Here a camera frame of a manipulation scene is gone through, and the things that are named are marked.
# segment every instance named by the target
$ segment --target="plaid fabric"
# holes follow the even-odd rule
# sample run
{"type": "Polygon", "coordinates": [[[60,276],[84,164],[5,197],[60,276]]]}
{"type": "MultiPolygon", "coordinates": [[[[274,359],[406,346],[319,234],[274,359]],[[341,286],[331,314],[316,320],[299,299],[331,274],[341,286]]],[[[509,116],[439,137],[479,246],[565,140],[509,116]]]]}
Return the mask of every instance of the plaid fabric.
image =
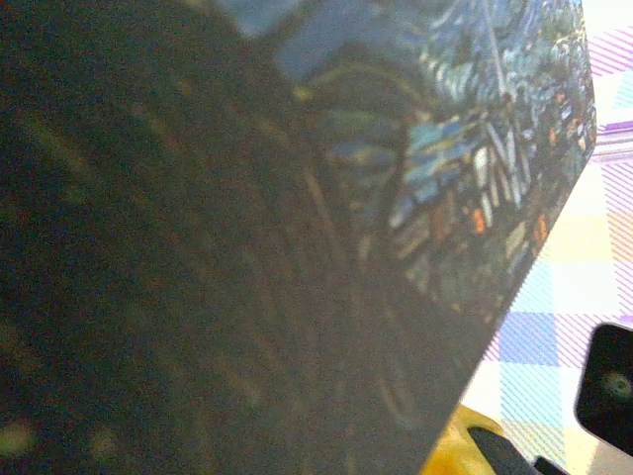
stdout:
{"type": "Polygon", "coordinates": [[[633,157],[590,162],[467,389],[529,459],[588,473],[598,441],[574,405],[592,329],[631,325],[633,157]]]}

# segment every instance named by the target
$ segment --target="blue brushstroke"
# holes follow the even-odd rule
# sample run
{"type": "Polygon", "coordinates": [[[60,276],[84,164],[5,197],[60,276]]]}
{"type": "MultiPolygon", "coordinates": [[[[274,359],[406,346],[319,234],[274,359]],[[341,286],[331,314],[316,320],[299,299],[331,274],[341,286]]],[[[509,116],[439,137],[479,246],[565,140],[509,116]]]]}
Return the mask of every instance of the blue brushstroke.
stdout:
{"type": "Polygon", "coordinates": [[[265,35],[305,0],[216,0],[243,35],[265,35]]]}

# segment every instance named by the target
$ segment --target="painted artwork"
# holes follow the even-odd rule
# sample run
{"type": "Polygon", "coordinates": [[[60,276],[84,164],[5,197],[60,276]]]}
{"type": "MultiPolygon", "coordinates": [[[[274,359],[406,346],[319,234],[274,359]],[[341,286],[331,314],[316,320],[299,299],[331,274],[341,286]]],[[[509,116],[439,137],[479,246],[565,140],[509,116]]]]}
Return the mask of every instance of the painted artwork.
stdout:
{"type": "Polygon", "coordinates": [[[595,143],[580,1],[218,4],[294,85],[358,258],[456,312],[506,306],[595,143]]]}
{"type": "Polygon", "coordinates": [[[26,472],[418,471],[593,150],[580,1],[18,3],[26,472]]]}

